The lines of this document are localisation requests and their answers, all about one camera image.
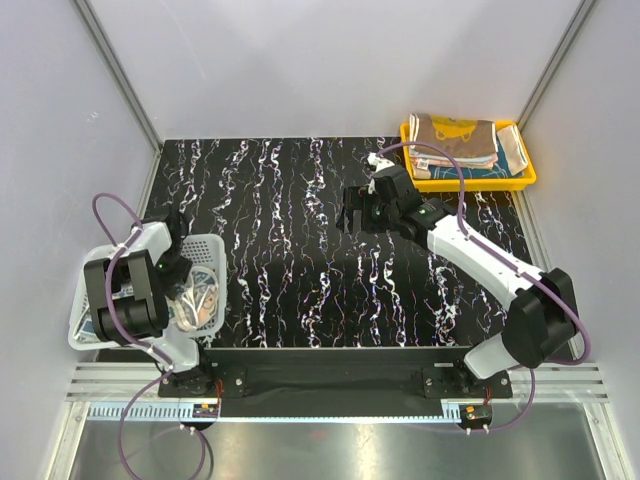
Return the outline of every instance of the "white wall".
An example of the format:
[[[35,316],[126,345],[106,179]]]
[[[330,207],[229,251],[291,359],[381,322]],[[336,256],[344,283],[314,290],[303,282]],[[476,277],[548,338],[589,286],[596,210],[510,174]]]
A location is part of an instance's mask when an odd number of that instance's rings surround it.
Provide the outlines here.
[[[552,262],[578,309],[640,473],[640,3],[599,2],[525,131],[529,188]]]
[[[69,0],[0,15],[0,477],[44,478],[76,362],[66,342],[99,191],[137,206],[153,155]],[[105,204],[114,232],[128,219]]]
[[[163,138],[515,119],[578,0],[91,0]]]

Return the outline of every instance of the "cable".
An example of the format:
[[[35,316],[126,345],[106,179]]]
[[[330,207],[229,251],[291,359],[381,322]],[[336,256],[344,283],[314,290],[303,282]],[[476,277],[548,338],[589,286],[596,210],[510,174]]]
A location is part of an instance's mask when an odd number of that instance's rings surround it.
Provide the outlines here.
[[[91,209],[93,210],[93,215],[96,217],[96,220],[100,224],[102,231],[105,233],[105,235],[111,242],[111,245],[115,247],[117,244],[116,244],[115,238],[113,238],[113,235],[111,235],[111,232],[109,231],[104,221],[102,220],[102,217],[100,216],[100,212],[98,212],[98,200],[100,200],[101,198],[110,198],[111,200],[119,203],[120,206],[124,208],[129,215],[131,215],[131,218],[133,218],[133,221],[138,226],[138,228],[142,230],[142,220],[140,220],[140,217],[136,215],[136,212],[134,212],[133,209],[129,205],[127,205],[124,200],[122,200],[117,195],[114,195],[113,193],[107,193],[107,192],[99,193],[95,197],[93,197],[93,200],[91,201]]]
[[[133,452],[127,453],[127,460],[131,460],[133,457],[135,457],[136,455],[138,455],[140,452],[142,452],[143,450],[149,448],[149,446],[151,444],[153,444],[155,441],[161,439],[162,437],[164,437],[165,435],[168,435],[169,433],[173,433],[176,430],[180,430],[180,426],[177,427],[172,427],[172,428],[167,428],[166,430],[162,430],[161,432],[156,433],[153,437],[151,437],[149,439],[149,441],[147,443],[145,443],[144,445],[136,448]],[[117,465],[120,463],[120,456],[118,456],[117,458],[109,458],[108,456],[104,455],[102,450],[104,447],[104,440],[98,440],[96,439],[96,443],[98,444],[98,455],[100,455],[100,457],[102,458],[102,460],[105,462],[105,464],[107,466],[112,466],[112,465]]]
[[[533,406],[533,399],[536,396],[536,374],[533,369],[529,369],[529,373],[531,374],[531,393],[529,393],[529,400],[527,400],[527,404],[524,406],[522,411],[511,421],[505,423],[504,425],[500,425],[497,427],[493,427],[489,429],[490,432],[504,432],[510,428],[513,428],[522,422],[524,417],[531,411],[531,407]],[[484,433],[484,430],[480,432],[479,430],[474,430],[477,433]]]
[[[115,239],[113,238],[113,235],[111,235],[111,232],[109,231],[109,229],[105,225],[104,221],[102,220],[102,217],[100,216],[100,213],[98,212],[97,201],[100,198],[103,198],[103,197],[110,198],[110,199],[116,201],[117,203],[119,203],[129,213],[129,215],[131,215],[131,217],[133,218],[133,220],[134,220],[134,222],[136,224],[136,227],[134,228],[134,231],[131,234],[131,236],[121,246],[117,246],[116,245],[116,242],[115,242]],[[118,247],[117,250],[116,250],[116,253],[113,255],[113,257],[109,261],[109,266],[107,267],[107,273],[106,273],[106,278],[105,278],[105,295],[106,295],[106,299],[107,299],[107,308],[109,310],[109,314],[111,315],[111,319],[113,320],[113,324],[115,325],[115,327],[118,330],[118,332],[120,333],[120,335],[122,335],[122,337],[125,340],[127,340],[127,342],[131,343],[136,348],[145,351],[152,358],[153,358],[154,355],[157,356],[158,358],[162,359],[168,365],[167,371],[164,373],[164,375],[162,375],[162,376],[158,377],[157,379],[153,380],[151,383],[149,383],[148,385],[143,387],[138,393],[136,393],[133,396],[133,398],[129,401],[127,406],[122,411],[122,415],[120,416],[120,421],[119,421],[119,424],[118,424],[118,456],[120,457],[120,462],[122,463],[122,466],[124,467],[124,469],[127,471],[127,473],[129,474],[129,476],[131,478],[133,478],[135,480],[142,480],[132,470],[131,466],[127,462],[127,456],[124,453],[124,448],[123,448],[123,445],[122,445],[122,436],[123,436],[123,432],[124,432],[125,419],[126,419],[127,415],[129,414],[129,411],[131,410],[131,408],[135,404],[135,402],[138,400],[138,398],[140,398],[144,394],[144,392],[146,392],[150,388],[154,387],[155,385],[159,384],[165,378],[169,378],[169,376],[171,376],[171,374],[173,372],[173,368],[174,368],[174,362],[173,362],[173,360],[171,360],[171,358],[164,351],[162,351],[162,349],[157,348],[157,347],[154,348],[151,344],[139,341],[136,338],[132,337],[129,334],[129,332],[126,331],[126,329],[123,327],[122,323],[120,322],[120,319],[118,318],[118,315],[116,313],[115,304],[113,302],[113,296],[112,296],[113,292],[111,290],[111,288],[112,288],[111,282],[112,282],[112,279],[113,279],[113,271],[115,269],[116,264],[118,263],[118,260],[122,257],[122,255],[124,255],[124,253],[127,251],[127,249],[131,245],[133,245],[133,243],[142,234],[142,228],[143,228],[142,227],[142,221],[136,215],[136,213],[131,209],[131,207],[129,207],[124,202],[124,200],[122,200],[120,197],[118,197],[116,195],[113,195],[111,193],[99,193],[95,197],[93,197],[92,208],[93,208],[93,213],[94,213],[94,215],[96,217],[96,220],[98,221],[98,223],[100,224],[100,226],[104,230],[105,234],[107,235],[107,237],[109,238],[111,243],[114,246]],[[190,431],[191,431],[192,434],[194,432],[197,433],[198,438],[200,439],[201,446],[202,446],[202,455],[201,455],[198,467],[196,468],[195,473],[191,477],[189,477],[189,480],[195,480],[195,478],[200,474],[200,471],[202,470],[202,467],[204,466],[204,459],[205,459],[205,456],[206,456],[206,452],[205,452],[206,439],[205,439],[204,435],[200,431],[196,430],[195,428],[192,427],[190,429]]]
[[[209,440],[207,439],[207,437],[204,437],[204,443],[205,443],[205,446],[207,447],[207,451],[209,452],[209,460],[210,460],[209,473],[207,474],[206,478],[211,480],[213,478],[213,469],[215,467],[216,461],[215,461],[215,458],[213,457],[213,448],[211,447],[211,444],[209,443]]]
[[[487,387],[487,398],[484,399],[483,405],[489,405],[491,402],[491,387]]]
[[[224,391],[223,389],[223,383],[221,379],[217,379],[215,382],[213,382],[213,384],[216,387],[216,397],[217,397],[217,402],[216,402],[216,407],[217,407],[217,411],[215,413],[215,415],[210,415],[208,413],[197,413],[196,415],[198,416],[198,418],[214,418],[215,420],[211,422],[211,424],[213,425],[214,423],[217,423],[218,420],[220,420],[220,401],[222,400],[222,392]]]

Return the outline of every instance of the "black tabletop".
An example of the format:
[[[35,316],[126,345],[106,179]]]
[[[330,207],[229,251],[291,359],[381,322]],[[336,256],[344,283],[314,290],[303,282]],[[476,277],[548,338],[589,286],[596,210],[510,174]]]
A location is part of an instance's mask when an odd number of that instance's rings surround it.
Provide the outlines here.
[[[342,189],[393,138],[167,141],[147,215],[172,202],[225,242],[225,325],[207,346],[471,345],[505,311],[455,265],[397,234],[342,234]],[[441,194],[455,204],[457,194]],[[509,193],[466,195],[466,219],[530,262]]]

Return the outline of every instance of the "purple wire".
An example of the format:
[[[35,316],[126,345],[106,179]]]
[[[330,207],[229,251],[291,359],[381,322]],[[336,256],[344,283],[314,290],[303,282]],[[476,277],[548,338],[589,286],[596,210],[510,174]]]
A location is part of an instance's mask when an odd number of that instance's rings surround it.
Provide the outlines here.
[[[133,457],[135,457],[136,455],[138,455],[140,452],[142,452],[144,449],[148,448],[149,445],[151,445],[153,442],[159,440],[160,438],[164,437],[165,435],[175,432],[176,430],[181,430],[181,428],[178,427],[171,427],[171,428],[167,428],[166,430],[162,430],[161,432],[156,433],[153,437],[151,437],[149,439],[149,441],[147,443],[145,443],[144,445],[142,445],[141,447],[136,448],[134,451],[127,453],[127,460],[131,460]],[[109,457],[108,455],[105,455],[104,452],[102,452],[102,450],[104,450],[104,444],[105,441],[103,439],[101,439],[99,436],[96,436],[96,444],[98,447],[98,455],[100,455],[100,457],[102,458],[103,462],[107,465],[117,465],[120,463],[120,456],[118,455],[117,458],[112,458]]]
[[[116,239],[113,238],[113,235],[111,235],[111,232],[105,225],[104,221],[102,220],[102,217],[100,216],[100,213],[98,212],[98,200],[100,200],[101,198],[110,198],[111,200],[119,203],[120,206],[124,208],[129,215],[131,215],[131,218],[133,218],[133,221],[140,228],[140,230],[142,230],[142,220],[140,220],[140,217],[136,215],[136,212],[134,212],[133,209],[129,205],[127,205],[124,200],[122,200],[117,195],[114,195],[113,193],[107,193],[107,192],[99,193],[98,195],[93,197],[93,200],[91,201],[91,209],[93,210],[93,215],[96,217],[96,220],[100,224],[100,227],[102,227],[102,231],[105,233],[105,235],[111,242],[111,245],[113,245],[114,247],[117,245]]]
[[[150,344],[148,344],[146,342],[142,342],[142,341],[132,337],[129,334],[129,332],[127,332],[126,329],[122,326],[122,323],[120,322],[120,319],[118,318],[118,314],[116,312],[115,304],[113,302],[113,297],[112,297],[113,292],[112,292],[112,287],[111,287],[111,282],[113,280],[113,271],[115,269],[116,264],[118,263],[118,260],[122,257],[122,255],[124,255],[124,253],[127,251],[127,249],[129,247],[131,247],[131,245],[133,245],[133,243],[137,240],[137,238],[142,234],[142,228],[143,228],[142,227],[142,221],[136,215],[136,213],[131,209],[131,207],[129,207],[124,202],[124,200],[122,200],[120,197],[118,197],[116,195],[113,195],[111,193],[99,193],[95,197],[93,197],[93,201],[92,201],[93,213],[94,213],[94,215],[96,217],[96,220],[98,221],[98,223],[100,224],[100,226],[102,227],[102,229],[106,233],[107,237],[109,237],[109,240],[111,240],[111,243],[114,246],[116,245],[115,239],[111,235],[111,232],[109,232],[109,229],[107,228],[105,223],[102,221],[102,218],[100,217],[100,213],[98,212],[98,209],[97,209],[97,201],[100,198],[103,198],[103,197],[110,198],[110,199],[116,201],[117,203],[119,203],[129,213],[129,215],[131,215],[131,217],[133,218],[136,226],[138,227],[138,229],[136,229],[133,232],[133,234],[127,239],[127,241],[124,243],[124,245],[116,251],[115,255],[113,256],[113,258],[109,262],[109,266],[107,267],[107,273],[106,273],[106,278],[105,278],[105,294],[106,294],[106,297],[107,297],[107,308],[109,310],[109,314],[111,315],[111,319],[113,320],[113,324],[115,325],[115,327],[118,330],[118,332],[120,333],[120,335],[122,335],[122,337],[125,340],[127,340],[127,342],[131,343],[132,345],[137,346],[138,348],[146,351],[147,353],[150,353],[149,349],[152,348]],[[127,471],[129,476],[131,478],[135,479],[135,480],[142,480],[142,479],[140,477],[138,477],[135,474],[135,472],[131,469],[131,466],[127,462],[127,456],[124,453],[124,448],[123,448],[123,445],[122,445],[122,434],[123,434],[123,431],[124,431],[125,419],[126,419],[127,415],[129,414],[129,411],[131,410],[131,407],[133,407],[133,404],[136,403],[138,398],[140,398],[144,392],[146,392],[147,390],[149,390],[153,386],[159,384],[165,378],[169,378],[169,376],[171,376],[172,370],[173,370],[173,360],[171,360],[171,358],[165,352],[163,352],[160,348],[157,348],[157,347],[154,347],[152,349],[152,351],[157,357],[161,358],[164,362],[166,362],[169,365],[169,369],[162,376],[160,376],[156,380],[154,380],[151,383],[149,383],[148,385],[146,385],[144,388],[142,388],[138,393],[136,393],[133,396],[133,398],[129,401],[129,403],[127,404],[127,406],[123,410],[122,416],[120,417],[120,421],[119,421],[119,425],[118,425],[118,456],[120,457],[120,462],[122,463],[122,466],[124,467],[124,469]],[[201,443],[201,446],[202,446],[202,455],[200,457],[200,463],[198,464],[198,468],[196,469],[196,472],[191,477],[189,477],[189,480],[194,480],[200,474],[200,471],[202,470],[202,467],[204,466],[204,459],[205,459],[205,456],[206,456],[204,435],[201,432],[197,431],[197,430],[194,430],[194,431],[196,431],[198,433],[198,438],[200,439],[200,443]]]
[[[531,411],[531,407],[533,406],[533,398],[536,396],[536,374],[533,372],[533,369],[529,369],[529,373],[531,374],[531,393],[529,394],[529,400],[527,400],[527,404],[524,406],[524,408],[516,418],[508,423],[505,423],[504,425],[491,428],[491,432],[504,432],[505,430],[519,425],[524,417],[526,417],[527,414]]]
[[[171,371],[165,372],[164,375],[156,378],[151,383],[149,383],[144,388],[142,388],[138,393],[136,393],[133,396],[133,398],[131,400],[129,400],[129,403],[124,408],[124,410],[122,411],[122,415],[120,416],[120,421],[118,423],[118,456],[120,457],[120,463],[122,463],[122,466],[124,467],[124,469],[127,471],[129,476],[131,478],[135,479],[135,480],[142,480],[142,478],[140,478],[138,475],[136,475],[136,473],[131,468],[131,465],[129,465],[129,462],[127,461],[127,456],[125,455],[124,448],[122,446],[122,434],[124,432],[125,419],[127,418],[127,415],[129,415],[129,411],[133,407],[133,404],[136,403],[138,401],[138,399],[147,390],[149,390],[150,388],[158,385],[165,378],[169,378],[170,375],[171,375]],[[200,432],[198,430],[195,430],[195,429],[193,430],[193,432],[197,433],[197,435],[198,435],[198,439],[200,440],[200,446],[202,447],[202,451],[201,451],[201,454],[200,454],[200,462],[198,463],[198,467],[196,468],[196,471],[193,473],[193,475],[191,475],[189,477],[189,480],[195,480],[198,477],[198,475],[200,475],[200,472],[202,471],[202,468],[204,467],[204,459],[206,457],[204,435],[202,434],[202,432]]]

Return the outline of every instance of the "purple cable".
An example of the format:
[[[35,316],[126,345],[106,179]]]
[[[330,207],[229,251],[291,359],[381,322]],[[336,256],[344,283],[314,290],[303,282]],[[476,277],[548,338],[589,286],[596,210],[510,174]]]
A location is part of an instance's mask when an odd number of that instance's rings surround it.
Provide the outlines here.
[[[102,227],[102,231],[111,242],[111,245],[113,245],[114,247],[116,246],[116,239],[113,238],[113,235],[111,235],[111,232],[105,225],[102,217],[100,216],[100,213],[98,212],[98,200],[100,200],[101,198],[110,198],[111,200],[119,203],[120,206],[124,208],[129,215],[131,215],[131,218],[133,218],[133,221],[140,228],[140,230],[142,230],[142,220],[140,220],[140,217],[136,215],[136,212],[134,212],[133,209],[129,205],[127,205],[124,200],[122,200],[117,195],[114,195],[113,193],[99,193],[95,197],[93,197],[93,200],[91,201],[91,209],[93,210],[93,215],[96,217],[96,220],[100,224],[100,227]]]
[[[120,463],[122,463],[122,466],[124,467],[124,469],[127,471],[129,476],[131,478],[135,479],[135,480],[142,480],[142,478],[140,478],[138,475],[136,475],[136,473],[131,468],[131,465],[129,465],[129,462],[127,461],[127,456],[125,455],[124,448],[122,446],[122,434],[124,432],[125,419],[127,418],[127,415],[129,415],[129,411],[131,410],[131,407],[133,407],[133,404],[138,401],[138,398],[140,398],[144,394],[144,392],[146,392],[150,388],[156,386],[157,384],[162,382],[165,378],[168,378],[170,375],[171,375],[171,372],[168,371],[164,375],[156,378],[151,383],[149,383],[147,386],[142,388],[142,390],[140,390],[138,393],[136,393],[133,396],[133,398],[131,400],[129,400],[129,403],[127,404],[127,406],[122,411],[122,416],[120,417],[120,421],[118,423],[118,456],[120,457]],[[198,463],[198,467],[196,468],[196,471],[193,473],[193,475],[191,475],[189,477],[189,480],[195,480],[198,477],[198,475],[200,475],[200,472],[202,471],[202,468],[204,467],[204,459],[206,457],[205,438],[204,438],[204,435],[202,434],[202,432],[200,432],[200,431],[198,431],[196,429],[193,429],[191,431],[197,433],[198,439],[200,440],[200,445],[202,447],[202,451],[201,451],[201,455],[200,455],[200,462]]]
[[[177,430],[181,430],[181,428],[178,427],[171,427],[171,428],[167,428],[166,430],[162,430],[161,432],[156,433],[153,437],[151,437],[149,439],[149,441],[147,441],[147,443],[145,443],[144,445],[136,448],[134,451],[127,453],[127,460],[131,460],[133,457],[135,457],[136,455],[138,455],[140,452],[142,452],[144,449],[149,448],[149,446],[159,440],[160,438],[164,437],[165,435],[175,432]],[[100,457],[102,458],[102,461],[105,463],[105,465],[107,466],[112,466],[112,465],[117,465],[120,462],[120,456],[118,455],[117,458],[112,458],[109,457],[108,455],[105,455],[104,452],[102,450],[105,449],[104,444],[105,441],[103,439],[101,439],[100,437],[96,436],[96,444],[97,444],[97,451],[98,451],[98,455],[100,455]]]
[[[151,383],[149,383],[147,386],[145,386],[142,390],[140,390],[138,393],[136,393],[133,396],[133,398],[129,401],[129,403],[127,404],[127,406],[123,410],[122,416],[120,417],[120,422],[119,422],[119,426],[118,426],[118,456],[120,457],[120,462],[122,463],[122,466],[124,467],[124,469],[127,471],[127,473],[129,474],[129,476],[131,478],[133,478],[135,480],[142,480],[131,469],[131,466],[127,462],[127,456],[125,455],[124,448],[122,446],[122,434],[123,434],[123,431],[124,431],[125,419],[126,419],[127,415],[129,414],[129,411],[131,410],[131,407],[133,407],[133,404],[138,400],[138,398],[140,398],[140,396],[142,396],[142,394],[144,392],[146,392],[147,390],[149,390],[153,386],[159,384],[162,380],[164,380],[165,378],[168,378],[171,375],[171,372],[173,370],[173,360],[171,360],[171,358],[166,353],[164,353],[161,349],[159,349],[157,347],[152,348],[152,346],[150,344],[145,343],[145,342],[141,342],[141,341],[137,340],[136,338],[132,337],[129,334],[129,332],[127,332],[126,329],[122,326],[122,323],[120,322],[120,319],[118,318],[118,314],[116,313],[115,304],[113,302],[113,296],[112,296],[113,292],[111,290],[111,288],[112,288],[111,287],[111,282],[113,280],[113,271],[115,269],[116,264],[118,263],[118,260],[122,257],[122,255],[124,255],[124,253],[127,251],[127,249],[131,245],[133,245],[133,243],[136,241],[136,239],[142,234],[142,228],[143,227],[142,227],[142,221],[140,220],[140,218],[131,209],[131,207],[129,207],[124,202],[124,200],[122,200],[120,197],[118,197],[116,195],[113,195],[111,193],[99,193],[99,194],[97,194],[95,197],[93,197],[93,202],[92,202],[93,213],[94,213],[94,215],[96,217],[96,220],[98,221],[98,223],[100,224],[100,226],[102,227],[104,232],[107,234],[107,237],[109,237],[109,240],[111,240],[111,243],[113,245],[116,245],[115,239],[111,235],[111,232],[109,232],[109,229],[107,228],[105,223],[102,221],[102,218],[100,217],[100,213],[98,212],[98,209],[97,209],[97,201],[102,197],[110,198],[110,199],[116,201],[117,203],[119,203],[129,213],[129,215],[131,215],[131,217],[133,218],[134,222],[136,223],[136,226],[138,227],[133,232],[133,234],[127,239],[127,241],[124,243],[124,245],[116,251],[115,255],[113,256],[113,258],[109,262],[109,266],[107,267],[107,273],[106,273],[106,278],[105,278],[105,294],[106,294],[106,297],[107,297],[107,308],[109,310],[109,314],[111,315],[111,319],[113,320],[113,324],[115,325],[116,329],[118,330],[120,335],[122,335],[122,337],[125,340],[127,340],[127,342],[129,342],[132,345],[135,345],[136,347],[146,351],[147,353],[153,352],[156,356],[161,358],[165,363],[167,363],[169,365],[169,369],[164,373],[164,375],[160,376],[156,380],[154,380]],[[200,458],[200,463],[198,464],[198,468],[196,469],[196,472],[191,477],[189,477],[189,480],[194,480],[200,474],[200,471],[202,470],[202,467],[204,466],[204,459],[205,459],[205,456],[206,456],[204,435],[202,435],[202,433],[200,433],[197,430],[195,430],[195,431],[198,433],[198,437],[200,438],[200,443],[202,444],[202,456]]]
[[[514,418],[510,422],[505,423],[504,425],[489,429],[490,432],[504,432],[505,430],[519,425],[524,417],[526,417],[527,414],[531,411],[531,407],[533,406],[533,398],[536,396],[536,374],[533,372],[533,369],[529,369],[529,373],[531,374],[531,393],[529,394],[529,400],[527,400],[527,404],[524,406],[524,408],[516,418]]]
[[[460,167],[460,164],[458,163],[458,161],[455,158],[453,158],[446,151],[444,151],[441,148],[439,148],[437,145],[432,145],[432,144],[426,143],[426,142],[401,142],[401,143],[396,143],[394,145],[390,145],[390,146],[380,150],[377,153],[377,156],[378,157],[382,157],[385,154],[389,153],[391,150],[394,150],[396,148],[405,147],[405,146],[410,146],[410,145],[418,145],[418,146],[421,146],[421,147],[431,148],[431,149],[435,150],[436,152],[439,152],[440,154],[444,155],[452,163],[453,167],[456,169],[456,173],[458,174],[458,179],[460,180],[460,194],[458,195],[458,212],[457,212],[458,228],[460,228],[460,231],[466,237],[468,237],[469,240],[471,240],[473,243],[475,243],[478,247],[480,247],[482,250],[487,252],[493,258],[495,258],[496,260],[501,262],[507,268],[509,268],[510,270],[512,270],[512,271],[517,273],[518,272],[518,267],[515,266],[512,262],[510,262],[506,258],[504,258],[500,254],[500,252],[497,252],[493,248],[489,247],[488,245],[485,245],[483,242],[478,240],[476,237],[474,237],[472,235],[469,235],[469,231],[467,230],[467,227],[464,224],[464,175],[462,174],[462,168]],[[556,303],[556,305],[558,305],[567,314],[567,316],[571,319],[571,321],[574,323],[574,325],[576,326],[576,328],[578,329],[578,331],[582,335],[582,339],[584,341],[584,351],[582,352],[582,355],[579,358],[577,358],[575,360],[566,360],[566,361],[565,360],[551,360],[551,361],[553,363],[557,363],[557,364],[560,364],[560,365],[579,365],[581,363],[584,363],[587,360],[587,358],[589,357],[589,355],[591,354],[591,338],[589,337],[589,334],[587,333],[587,328],[585,327],[584,323],[582,323],[582,320],[580,320],[578,315],[576,315],[576,313],[573,310],[571,310],[569,305],[567,305],[560,297],[558,297],[546,285],[544,285],[542,282],[540,282],[540,280],[537,280],[536,278],[532,277],[527,272],[522,272],[521,276],[525,280],[531,282],[533,285],[538,287],[542,292],[544,292],[545,295],[547,295],[549,298],[551,298],[551,300],[553,300]]]

